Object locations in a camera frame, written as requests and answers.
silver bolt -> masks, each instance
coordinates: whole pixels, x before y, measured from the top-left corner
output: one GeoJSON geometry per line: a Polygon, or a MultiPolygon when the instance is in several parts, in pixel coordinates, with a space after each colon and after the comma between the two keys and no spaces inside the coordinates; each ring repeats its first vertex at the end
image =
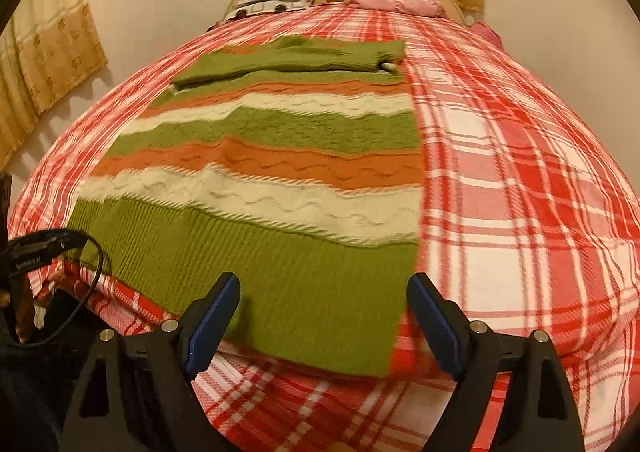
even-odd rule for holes
{"type": "Polygon", "coordinates": [[[546,334],[542,329],[533,331],[533,337],[541,344],[544,344],[545,342],[549,342],[549,335],[546,334]]]}
{"type": "Polygon", "coordinates": [[[486,333],[486,331],[489,329],[487,324],[485,324],[481,320],[474,320],[471,324],[469,324],[469,327],[471,327],[471,330],[478,335],[486,333]]]}
{"type": "Polygon", "coordinates": [[[115,336],[115,334],[116,331],[111,328],[103,329],[102,331],[100,331],[100,340],[102,340],[103,342],[108,342],[115,336]]]}
{"type": "Polygon", "coordinates": [[[169,320],[165,320],[164,322],[162,322],[160,329],[165,333],[173,333],[178,329],[178,321],[169,318],[169,320]]]}

wall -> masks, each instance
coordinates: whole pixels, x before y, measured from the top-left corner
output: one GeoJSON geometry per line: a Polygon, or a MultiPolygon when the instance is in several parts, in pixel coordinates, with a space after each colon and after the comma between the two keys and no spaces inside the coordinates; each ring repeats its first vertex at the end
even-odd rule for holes
{"type": "MultiPolygon", "coordinates": [[[[86,108],[135,70],[220,18],[230,0],[90,0],[110,64],[56,106],[8,169],[14,194],[86,108]]],[[[506,49],[591,125],[640,190],[640,24],[626,0],[487,0],[506,49]]]]}

striped sweater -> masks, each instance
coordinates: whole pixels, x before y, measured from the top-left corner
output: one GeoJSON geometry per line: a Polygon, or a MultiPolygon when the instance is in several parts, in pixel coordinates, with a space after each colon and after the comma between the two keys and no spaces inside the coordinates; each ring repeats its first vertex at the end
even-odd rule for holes
{"type": "Polygon", "coordinates": [[[385,376],[422,200],[408,83],[381,70],[403,51],[283,37],[202,56],[114,141],[69,226],[172,312],[234,272],[241,346],[385,376]]]}

bedsheet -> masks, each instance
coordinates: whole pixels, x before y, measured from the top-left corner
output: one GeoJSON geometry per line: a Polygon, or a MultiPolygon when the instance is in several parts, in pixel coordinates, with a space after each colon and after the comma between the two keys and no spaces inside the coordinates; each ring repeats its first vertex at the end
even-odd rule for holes
{"type": "MultiPolygon", "coordinates": [[[[220,26],[138,71],[75,122],[18,198],[11,235],[64,225],[75,190],[117,134],[199,55],[284,34],[404,39],[426,166],[416,268],[469,318],[514,334],[548,331],[588,450],[604,450],[640,394],[637,197],[548,87],[450,20],[335,4],[220,26]]],[[[31,277],[34,291],[47,290],[54,269],[31,277]]],[[[82,294],[91,272],[68,271],[66,286],[82,294]]],[[[90,307],[123,334],[170,317],[111,277],[90,307]]],[[[335,441],[420,450],[454,386],[409,314],[386,380],[328,376],[229,344],[221,351],[193,387],[212,424],[244,450],[322,450],[335,441]]],[[[505,392],[499,380],[478,451],[489,447],[505,392]]]]}

black cable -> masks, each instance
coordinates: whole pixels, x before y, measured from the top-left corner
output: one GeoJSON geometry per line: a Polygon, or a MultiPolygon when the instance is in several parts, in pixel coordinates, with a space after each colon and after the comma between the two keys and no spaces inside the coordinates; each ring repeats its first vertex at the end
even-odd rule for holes
{"type": "Polygon", "coordinates": [[[95,287],[98,285],[98,281],[100,280],[100,276],[102,275],[102,265],[104,264],[104,252],[102,250],[102,247],[100,246],[98,241],[96,241],[89,234],[85,234],[77,230],[67,230],[67,231],[75,232],[77,234],[82,234],[82,236],[86,238],[88,241],[91,241],[95,246],[95,249],[98,250],[98,266],[95,269],[95,276],[91,284],[89,285],[89,290],[86,292],[86,295],[80,301],[80,303],[76,306],[76,308],[71,312],[69,317],[62,324],[60,324],[60,327],[58,329],[53,331],[53,333],[50,334],[45,339],[40,340],[39,342],[32,342],[27,344],[19,344],[16,342],[4,342],[6,345],[15,347],[15,348],[20,348],[20,349],[34,349],[34,348],[39,348],[46,344],[49,344],[52,340],[55,340],[56,338],[58,338],[58,336],[60,336],[60,333],[62,333],[62,331],[64,331],[69,326],[69,324],[71,324],[76,314],[78,314],[78,312],[86,305],[87,301],[89,300],[89,297],[94,292],[95,287]]]}

